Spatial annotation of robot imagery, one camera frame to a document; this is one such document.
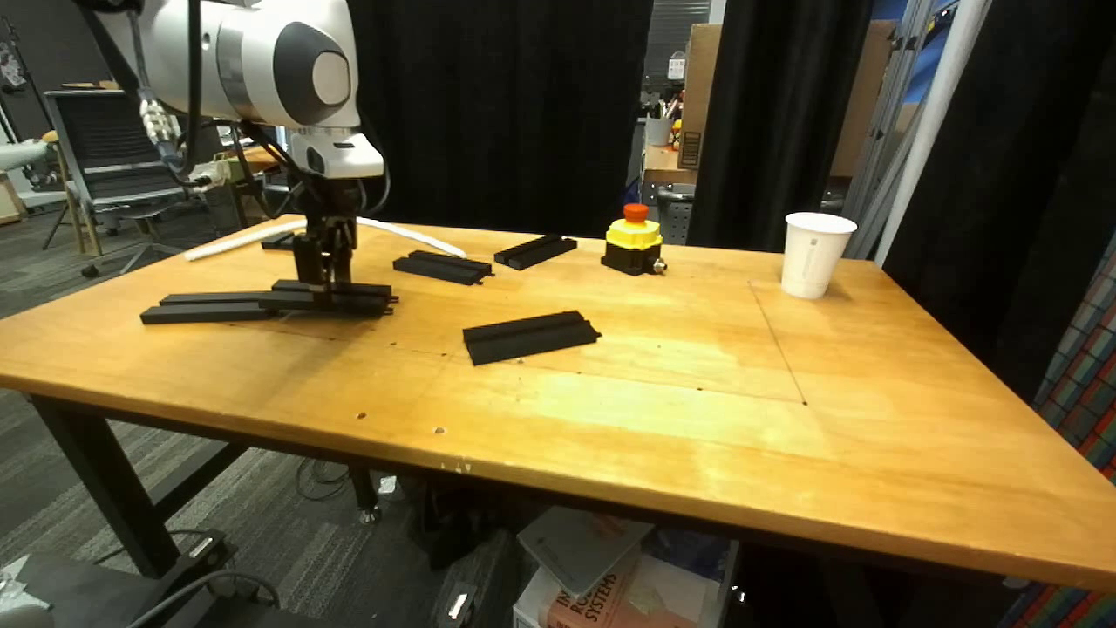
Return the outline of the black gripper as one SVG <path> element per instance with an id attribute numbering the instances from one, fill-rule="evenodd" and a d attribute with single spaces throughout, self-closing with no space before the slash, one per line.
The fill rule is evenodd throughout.
<path id="1" fill-rule="evenodd" d="M 362 188 L 356 180 L 309 177 L 305 184 L 306 231 L 288 241 L 298 280 L 333 285 L 354 285 L 354 247 L 356 247 L 356 208 L 362 205 Z"/>

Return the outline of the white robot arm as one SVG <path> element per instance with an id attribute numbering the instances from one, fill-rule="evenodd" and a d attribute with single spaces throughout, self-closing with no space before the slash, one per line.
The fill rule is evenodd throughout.
<path id="1" fill-rule="evenodd" d="M 349 0 L 78 0 L 155 100 L 283 130 L 306 177 L 298 277 L 354 282 L 356 188 L 386 164 L 359 120 L 359 50 Z"/>

